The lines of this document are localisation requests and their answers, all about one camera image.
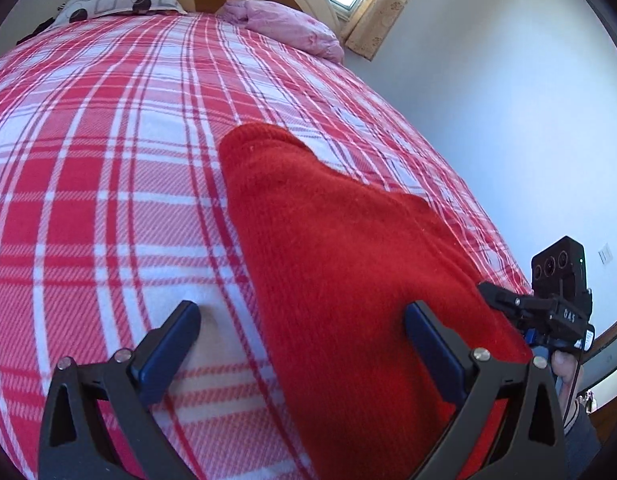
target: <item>hand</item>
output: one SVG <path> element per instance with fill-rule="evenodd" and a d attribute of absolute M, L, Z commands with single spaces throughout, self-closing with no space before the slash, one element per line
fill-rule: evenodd
<path fill-rule="evenodd" d="M 562 410 L 562 416 L 564 416 L 566 413 L 566 408 L 568 408 L 569 413 L 572 413 L 572 410 L 575 409 L 575 402 L 577 402 L 576 395 L 577 392 L 579 392 L 581 381 L 584 377 L 583 368 L 579 370 L 577 385 L 575 386 L 575 392 L 573 393 L 573 400 L 569 406 L 566 406 L 566 404 L 568 404 L 568 397 L 570 396 L 571 389 L 573 387 L 573 379 L 575 378 L 575 370 L 577 369 L 577 359 L 575 359 L 575 356 L 571 354 L 566 354 L 565 352 L 560 352 L 557 350 L 553 354 L 551 364 L 553 365 L 553 373 L 556 376 L 561 377 L 563 381 L 562 391 L 559 393 L 558 399 L 559 407 Z"/>

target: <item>curtain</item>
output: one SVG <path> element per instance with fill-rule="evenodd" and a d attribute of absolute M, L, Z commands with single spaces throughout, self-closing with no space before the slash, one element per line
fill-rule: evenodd
<path fill-rule="evenodd" d="M 362 0 L 341 38 L 356 54 L 372 60 L 408 0 Z"/>

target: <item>pillow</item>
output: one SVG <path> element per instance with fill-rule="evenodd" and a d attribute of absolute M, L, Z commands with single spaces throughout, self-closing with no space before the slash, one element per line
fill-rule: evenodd
<path fill-rule="evenodd" d="M 169 11 L 186 14 L 177 0 L 69 0 L 52 27 L 121 12 L 152 14 Z"/>
<path fill-rule="evenodd" d="M 344 50 L 330 28 L 304 12 L 277 2 L 229 0 L 216 15 L 313 56 L 335 63 L 344 60 Z"/>

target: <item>black cable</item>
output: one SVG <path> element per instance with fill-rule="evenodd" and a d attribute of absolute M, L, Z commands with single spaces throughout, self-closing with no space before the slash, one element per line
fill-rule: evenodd
<path fill-rule="evenodd" d="M 568 412 L 571 407 L 571 402 L 573 402 L 573 395 L 575 394 L 575 388 L 577 387 L 577 378 L 579 377 L 579 370 L 581 369 L 581 358 L 584 356 L 584 350 L 581 348 L 579 350 L 579 358 L 577 359 L 577 368 L 575 370 L 575 377 L 573 377 L 573 385 L 571 386 L 571 392 L 568 396 L 568 403 L 566 404 L 566 410 L 563 412 L 563 421 L 562 426 L 566 424 L 566 417 L 568 416 Z"/>

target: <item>wall outlet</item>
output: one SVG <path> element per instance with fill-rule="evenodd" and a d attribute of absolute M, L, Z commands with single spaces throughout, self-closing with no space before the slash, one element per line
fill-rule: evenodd
<path fill-rule="evenodd" d="M 613 261 L 613 253 L 610 252 L 610 247 L 608 247 L 608 244 L 604 245 L 599 250 L 599 257 L 601 258 L 602 265 L 608 265 Z"/>

